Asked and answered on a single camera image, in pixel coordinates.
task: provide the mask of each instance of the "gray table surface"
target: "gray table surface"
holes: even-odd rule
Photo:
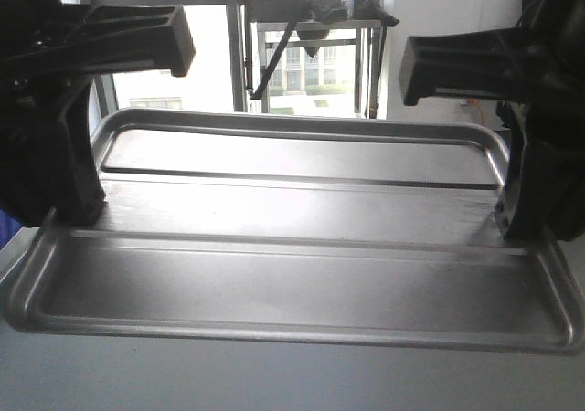
[[[581,287],[585,237],[563,246]],[[585,353],[23,334],[0,322],[1,410],[577,410]]]

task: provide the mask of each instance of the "stainless steel tray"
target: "stainless steel tray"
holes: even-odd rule
[[[568,352],[583,304],[557,245],[505,243],[486,129],[120,111],[108,204],[53,216],[6,308],[22,331]]]

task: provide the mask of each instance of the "window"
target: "window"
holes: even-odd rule
[[[301,65],[301,50],[299,48],[286,49],[286,64],[288,67],[299,67]]]
[[[301,91],[301,71],[291,70],[286,73],[287,91]]]
[[[366,55],[362,47],[361,55],[356,56],[359,48],[356,48],[355,29],[330,31],[328,39],[332,40],[332,44],[327,44],[330,47],[322,45],[315,58],[310,58],[301,47],[290,44],[272,75],[267,98],[251,101],[246,95],[246,79],[241,66],[245,49],[242,47],[242,10],[239,0],[92,0],[92,3],[114,6],[183,5],[186,8],[187,21],[197,50],[189,74],[182,79],[173,78],[164,70],[114,75],[113,88],[118,105],[122,108],[136,105],[136,102],[177,98],[177,103],[167,103],[165,106],[216,112],[266,112],[274,107],[281,111],[312,115],[316,111],[309,110],[316,96],[325,96],[329,107],[320,106],[322,114],[355,117],[356,109],[365,110],[354,107],[355,99],[358,99],[354,96],[356,58],[364,61]],[[260,63],[265,61],[264,57],[259,59],[258,47],[267,46],[266,58],[270,62],[283,30],[284,27],[275,31],[268,28],[266,31],[260,30],[260,24],[252,29],[253,53],[257,54],[253,59],[254,86],[260,79]],[[296,41],[299,38],[293,34],[291,42]],[[362,73],[369,71],[368,66],[369,63],[362,66]],[[365,84],[367,81],[361,76],[358,80],[357,86],[362,93],[365,91],[359,82]],[[106,80],[106,91],[112,90],[111,85]]]
[[[319,68],[307,68],[304,71],[304,85],[319,85]]]
[[[337,82],[337,72],[334,68],[326,68],[324,70],[324,83],[335,84]]]
[[[130,99],[130,106],[138,108],[165,108],[170,110],[181,110],[183,108],[183,102],[180,98]]]
[[[266,64],[267,65],[268,65],[268,63],[270,63],[272,61],[272,56],[273,55],[274,55],[274,49],[273,48],[269,48],[268,50],[266,50],[266,57],[267,57]],[[276,65],[276,68],[277,69],[282,69],[282,60],[283,60],[283,57],[281,57],[278,60],[278,64]]]
[[[272,73],[271,80],[269,82],[271,87],[279,88],[282,87],[282,70],[277,68]]]
[[[325,55],[325,64],[333,64],[337,58],[337,49],[335,47],[323,47]]]

